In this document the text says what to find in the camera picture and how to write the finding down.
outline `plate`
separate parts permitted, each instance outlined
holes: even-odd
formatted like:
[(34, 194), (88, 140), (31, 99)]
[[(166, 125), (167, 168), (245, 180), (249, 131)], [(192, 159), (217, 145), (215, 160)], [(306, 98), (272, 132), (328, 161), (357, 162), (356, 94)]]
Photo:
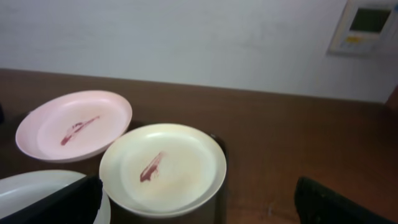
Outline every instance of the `plate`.
[[(0, 180), (0, 218), (4, 218), (74, 183), (85, 175), (67, 170), (28, 172)], [(109, 224), (111, 206), (103, 190), (94, 224)]]
[(74, 162), (105, 151), (129, 126), (132, 109), (108, 91), (61, 96), (33, 110), (19, 125), (18, 148), (47, 162)]
[(220, 146), (179, 124), (153, 124), (116, 140), (99, 176), (109, 197), (141, 216), (176, 217), (212, 198), (226, 175)]

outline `ketchup smear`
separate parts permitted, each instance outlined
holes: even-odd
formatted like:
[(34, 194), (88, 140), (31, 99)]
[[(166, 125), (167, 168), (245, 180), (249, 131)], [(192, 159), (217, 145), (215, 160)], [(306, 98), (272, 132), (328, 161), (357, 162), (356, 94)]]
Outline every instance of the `ketchup smear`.
[(160, 152), (153, 160), (150, 162), (150, 164), (142, 171), (141, 175), (139, 176), (139, 180), (141, 182), (144, 182), (145, 180), (150, 181), (150, 177), (153, 172), (158, 172), (157, 166), (163, 159), (165, 153)]
[(68, 129), (67, 135), (64, 137), (64, 139), (62, 139), (61, 146), (66, 145), (68, 141), (71, 140), (73, 137), (75, 137), (81, 130), (83, 130), (85, 127), (87, 127), (89, 124), (91, 124), (93, 121), (99, 118), (100, 116), (96, 116), (95, 118), (92, 118), (88, 121), (79, 122), (73, 125), (71, 128)]

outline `black object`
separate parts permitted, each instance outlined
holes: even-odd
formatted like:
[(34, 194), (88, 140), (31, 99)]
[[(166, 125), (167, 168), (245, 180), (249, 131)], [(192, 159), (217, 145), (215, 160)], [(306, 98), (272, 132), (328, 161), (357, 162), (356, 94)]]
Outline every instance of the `black object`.
[(0, 104), (0, 124), (4, 122), (4, 112), (2, 111), (2, 107)]
[(301, 224), (394, 224), (306, 177), (297, 182), (294, 202)]
[(0, 224), (92, 224), (102, 199), (102, 181), (84, 177), (0, 220)]

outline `brown table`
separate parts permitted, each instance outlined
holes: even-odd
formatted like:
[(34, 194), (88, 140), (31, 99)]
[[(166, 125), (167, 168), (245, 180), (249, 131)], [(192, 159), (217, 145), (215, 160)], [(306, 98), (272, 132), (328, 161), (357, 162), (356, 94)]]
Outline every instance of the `brown table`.
[[(134, 120), (215, 133), (229, 152), (225, 202), (212, 200), (171, 220), (142, 219), (112, 204), (112, 223), (298, 223), (293, 196), (302, 175), (398, 222), (398, 122), (381, 104), (0, 70), (8, 121), (80, 90), (119, 93), (130, 101)], [(101, 155), (70, 164), (31, 159), (9, 130), (0, 138), (0, 178), (42, 169), (98, 172)]]

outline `pink plate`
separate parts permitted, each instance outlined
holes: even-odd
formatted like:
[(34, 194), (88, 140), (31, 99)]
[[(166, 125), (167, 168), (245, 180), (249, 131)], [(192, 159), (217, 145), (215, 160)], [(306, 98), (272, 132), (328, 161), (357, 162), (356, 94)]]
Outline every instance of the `pink plate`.
[(81, 91), (51, 100), (19, 125), (16, 143), (30, 157), (74, 162), (105, 151), (129, 126), (132, 109), (108, 91)]

